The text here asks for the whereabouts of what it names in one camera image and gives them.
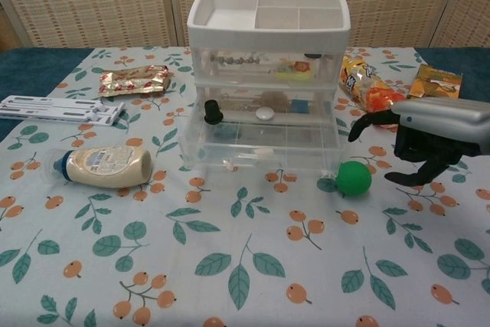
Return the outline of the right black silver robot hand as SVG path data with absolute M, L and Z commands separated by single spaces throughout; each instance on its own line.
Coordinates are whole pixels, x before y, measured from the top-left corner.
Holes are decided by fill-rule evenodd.
M 387 110 L 363 115 L 351 127 L 348 141 L 355 141 L 371 125 L 396 125 L 395 156 L 423 164 L 412 174 L 384 175 L 388 181 L 407 187 L 430 183 L 464 155 L 489 154 L 486 102 L 445 97 L 398 101 Z

